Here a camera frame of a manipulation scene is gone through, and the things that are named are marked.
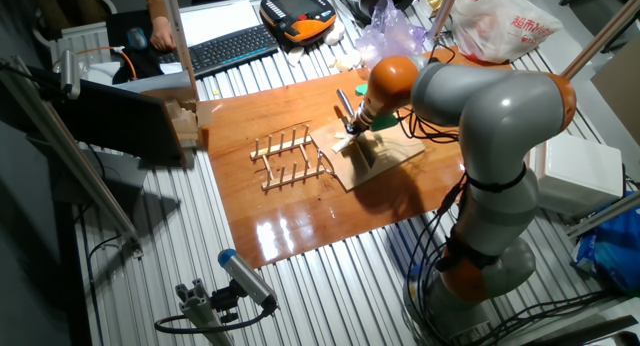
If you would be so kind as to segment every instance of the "wooden board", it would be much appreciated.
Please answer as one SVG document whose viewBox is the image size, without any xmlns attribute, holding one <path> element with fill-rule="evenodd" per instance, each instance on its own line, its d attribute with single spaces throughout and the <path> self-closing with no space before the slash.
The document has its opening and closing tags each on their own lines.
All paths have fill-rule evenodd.
<svg viewBox="0 0 640 346">
<path fill-rule="evenodd" d="M 446 50 L 436 51 L 440 54 L 444 60 L 449 57 Z M 467 62 L 463 56 L 453 61 Z M 251 266 L 259 267 L 433 210 L 459 180 L 459 146 L 425 141 L 425 152 L 352 192 L 345 192 L 329 174 L 261 190 L 267 181 L 266 168 L 262 160 L 251 161 L 249 156 L 255 151 L 256 138 L 264 140 L 269 134 L 285 131 L 285 139 L 290 140 L 293 127 L 301 130 L 309 124 L 313 132 L 335 121 L 342 116 L 336 109 L 343 109 L 336 89 L 343 89 L 351 104 L 358 105 L 362 97 L 354 90 L 367 77 L 366 69 L 360 69 L 207 101 L 213 119 L 203 133 L 211 166 L 235 247 Z M 307 145 L 306 151 L 309 159 L 317 157 L 313 145 Z M 289 169 L 294 161 L 298 165 L 304 162 L 300 152 L 286 151 L 269 158 L 275 175 L 282 166 Z"/>
<path fill-rule="evenodd" d="M 331 150 L 331 147 L 339 141 L 335 138 L 336 132 L 345 132 L 343 120 L 335 120 L 312 131 L 311 138 L 318 149 L 323 151 L 346 191 L 351 191 L 354 187 L 424 151 L 424 144 L 418 139 L 408 139 L 400 125 L 378 132 L 365 132 L 360 138 L 366 138 L 366 144 L 376 155 L 373 167 L 369 168 L 355 142 L 342 152 L 334 153 Z"/>
</svg>

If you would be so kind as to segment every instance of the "orange handheld controller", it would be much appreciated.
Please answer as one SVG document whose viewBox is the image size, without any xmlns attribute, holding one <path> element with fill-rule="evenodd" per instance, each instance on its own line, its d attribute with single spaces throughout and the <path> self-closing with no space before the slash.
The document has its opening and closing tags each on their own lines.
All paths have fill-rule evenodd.
<svg viewBox="0 0 640 346">
<path fill-rule="evenodd" d="M 315 41 L 336 20 L 327 0 L 262 0 L 260 15 L 276 33 L 299 44 Z"/>
</svg>

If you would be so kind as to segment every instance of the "paper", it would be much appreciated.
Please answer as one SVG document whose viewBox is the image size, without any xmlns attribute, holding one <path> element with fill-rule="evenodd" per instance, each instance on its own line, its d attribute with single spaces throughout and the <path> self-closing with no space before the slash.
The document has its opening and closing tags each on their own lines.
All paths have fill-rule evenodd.
<svg viewBox="0 0 640 346">
<path fill-rule="evenodd" d="M 182 64 L 180 62 L 171 62 L 168 64 L 160 64 L 160 70 L 165 75 L 182 72 Z"/>
<path fill-rule="evenodd" d="M 120 69 L 120 62 L 105 62 L 89 66 L 87 80 L 111 86 L 113 76 Z"/>
<path fill-rule="evenodd" d="M 141 93 L 149 90 L 191 87 L 189 73 L 185 70 L 171 75 L 148 77 L 141 80 L 113 85 L 122 90 Z"/>
<path fill-rule="evenodd" d="M 249 1 L 183 12 L 180 17 L 188 47 L 260 24 Z"/>
</svg>

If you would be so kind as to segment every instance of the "white plastic bag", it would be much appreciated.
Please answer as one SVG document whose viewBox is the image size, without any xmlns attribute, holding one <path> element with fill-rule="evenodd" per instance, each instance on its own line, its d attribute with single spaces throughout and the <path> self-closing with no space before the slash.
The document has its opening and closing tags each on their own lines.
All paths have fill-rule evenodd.
<svg viewBox="0 0 640 346">
<path fill-rule="evenodd" d="M 451 17 L 462 54 L 495 63 L 516 60 L 562 29 L 527 0 L 456 0 Z"/>
</svg>

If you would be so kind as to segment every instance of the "plastic bag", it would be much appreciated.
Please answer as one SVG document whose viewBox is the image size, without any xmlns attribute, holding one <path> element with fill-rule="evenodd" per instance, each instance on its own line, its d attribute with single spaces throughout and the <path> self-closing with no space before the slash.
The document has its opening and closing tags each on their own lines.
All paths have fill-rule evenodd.
<svg viewBox="0 0 640 346">
<path fill-rule="evenodd" d="M 419 55 L 426 38 L 427 30 L 409 23 L 392 0 L 380 0 L 374 8 L 371 24 L 356 40 L 356 49 L 365 66 L 372 68 L 388 56 Z"/>
<path fill-rule="evenodd" d="M 572 253 L 574 266 L 640 296 L 640 207 L 603 223 Z"/>
<path fill-rule="evenodd" d="M 451 17 L 460 52 L 495 63 L 518 59 L 562 29 L 527 0 L 456 0 Z"/>
</svg>

